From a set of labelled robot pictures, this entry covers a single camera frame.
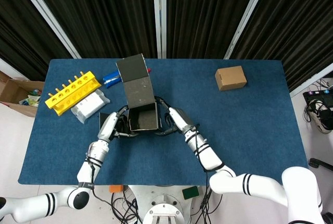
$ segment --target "open box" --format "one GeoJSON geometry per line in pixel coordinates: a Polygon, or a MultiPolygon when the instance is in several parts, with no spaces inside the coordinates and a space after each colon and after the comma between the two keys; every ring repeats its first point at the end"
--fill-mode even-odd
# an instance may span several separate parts
{"type": "Polygon", "coordinates": [[[44,82],[8,79],[0,94],[0,102],[26,116],[35,117],[37,107],[20,105],[19,101],[26,99],[30,91],[42,91],[43,87],[44,82]]]}
{"type": "Polygon", "coordinates": [[[159,111],[142,54],[117,61],[129,107],[131,131],[158,130],[159,111]]]}

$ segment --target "yellow test tube rack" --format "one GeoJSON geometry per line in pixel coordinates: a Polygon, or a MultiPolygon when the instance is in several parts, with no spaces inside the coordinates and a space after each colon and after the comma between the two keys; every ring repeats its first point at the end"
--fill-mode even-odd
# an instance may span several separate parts
{"type": "Polygon", "coordinates": [[[82,71],[80,73],[80,78],[74,76],[75,81],[68,80],[67,86],[63,84],[62,90],[56,88],[57,94],[48,94],[50,98],[45,101],[45,104],[49,109],[53,108],[58,116],[101,86],[91,71],[86,74],[82,71]]]}

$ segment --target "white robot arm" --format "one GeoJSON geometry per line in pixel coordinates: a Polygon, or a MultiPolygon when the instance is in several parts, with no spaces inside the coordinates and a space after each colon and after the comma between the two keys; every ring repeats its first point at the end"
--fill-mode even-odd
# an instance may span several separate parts
{"type": "Polygon", "coordinates": [[[109,148],[109,137],[119,116],[127,110],[127,106],[118,112],[111,113],[105,120],[98,141],[90,144],[86,159],[78,173],[78,186],[69,186],[57,193],[48,193],[30,198],[0,197],[0,221],[11,214],[18,222],[26,222],[53,215],[59,207],[73,209],[84,208],[89,201],[90,191],[103,164],[109,148]]]}
{"type": "Polygon", "coordinates": [[[219,159],[207,139],[202,137],[181,109],[169,107],[168,111],[204,171],[216,172],[210,178],[210,187],[215,193],[241,193],[280,203],[288,207],[289,224],[324,224],[321,217],[321,196],[315,175],[310,170],[301,167],[286,169],[282,174],[284,186],[264,176],[236,176],[234,171],[219,159]]]}

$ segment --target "blue table mat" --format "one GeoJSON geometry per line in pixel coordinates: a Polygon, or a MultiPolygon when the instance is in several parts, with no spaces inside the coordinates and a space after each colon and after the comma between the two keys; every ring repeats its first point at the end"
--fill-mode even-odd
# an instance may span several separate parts
{"type": "MultiPolygon", "coordinates": [[[[274,60],[146,59],[154,94],[183,109],[201,134],[236,174],[252,173],[281,182],[291,166],[307,167],[283,67],[274,60]],[[219,91],[218,68],[241,65],[248,83],[219,91]]],[[[116,59],[54,59],[50,62],[41,103],[31,132],[19,183],[77,184],[89,144],[97,140],[99,112],[126,105],[122,83],[100,89],[112,100],[80,123],[68,110],[62,116],[45,100],[55,88],[91,71],[99,82],[115,71],[116,59]]],[[[205,185],[203,172],[182,134],[142,134],[113,139],[96,184],[205,185]]]]}

